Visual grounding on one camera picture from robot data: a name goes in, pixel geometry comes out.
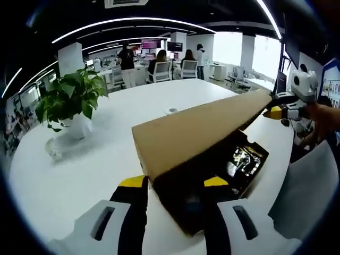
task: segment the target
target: box flap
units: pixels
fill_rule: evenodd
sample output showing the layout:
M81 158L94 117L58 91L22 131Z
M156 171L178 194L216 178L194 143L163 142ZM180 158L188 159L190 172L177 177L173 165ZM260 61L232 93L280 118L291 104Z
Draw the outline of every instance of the box flap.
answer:
M153 181L224 139L270 101L269 94L256 90L134 126L144 172Z

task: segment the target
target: yellow accent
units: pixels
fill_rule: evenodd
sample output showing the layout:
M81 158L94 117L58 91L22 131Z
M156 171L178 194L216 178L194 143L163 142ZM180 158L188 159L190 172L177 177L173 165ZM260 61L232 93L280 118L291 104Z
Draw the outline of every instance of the yellow accent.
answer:
M223 186L223 185L228 185L228 183L225 180L223 180L223 179L221 179L220 177L217 177L217 176L204 181L205 187Z
M144 177L145 175L140 175L137 177L125 179L119 184L119 186L141 188Z
M272 118L274 120L282 119L282 109L279 106L274 106L271 110L266 111L264 117Z

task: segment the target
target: cardboard box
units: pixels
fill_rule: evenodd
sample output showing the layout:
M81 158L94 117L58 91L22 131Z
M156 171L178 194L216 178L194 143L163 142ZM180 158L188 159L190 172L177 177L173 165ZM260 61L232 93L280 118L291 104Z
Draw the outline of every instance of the cardboard box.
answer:
M200 192L204 180L222 177L235 148L249 146L239 129L248 126L270 101L269 94L256 90L132 128L144 174L186 233L193 235L202 229ZM268 153L256 143L251 146L263 156L261 167ZM241 197L250 181L242 181L238 194L233 194L231 185L231 199Z

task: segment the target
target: white round table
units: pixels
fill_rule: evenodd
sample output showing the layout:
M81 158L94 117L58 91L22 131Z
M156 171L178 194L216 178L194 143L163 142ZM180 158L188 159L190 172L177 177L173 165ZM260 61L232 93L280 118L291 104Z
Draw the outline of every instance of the white round table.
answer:
M100 98L93 133L76 143L60 163L45 152L51 137L62 136L39 125L21 140L10 169L10 186L20 210L44 242L73 231L74 220L98 201L109 200L118 184L142 174L131 127L235 93L206 81L176 80L121 90ZM259 116L247 129L250 141L268 152L251 187L249 201L268 213L282 186L293 143L293 129ZM202 234L186 237L149 191L143 254L206 254Z

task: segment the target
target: potted plant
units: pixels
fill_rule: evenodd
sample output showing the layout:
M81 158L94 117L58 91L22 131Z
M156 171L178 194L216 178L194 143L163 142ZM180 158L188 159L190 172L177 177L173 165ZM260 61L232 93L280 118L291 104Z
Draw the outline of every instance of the potted plant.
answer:
M104 81L95 71L79 69L52 82L51 89L42 97L36 107L38 121L47 121L47 127L59 132L52 122L69 128L77 139L91 130L93 109L98 107L98 97L108 96Z

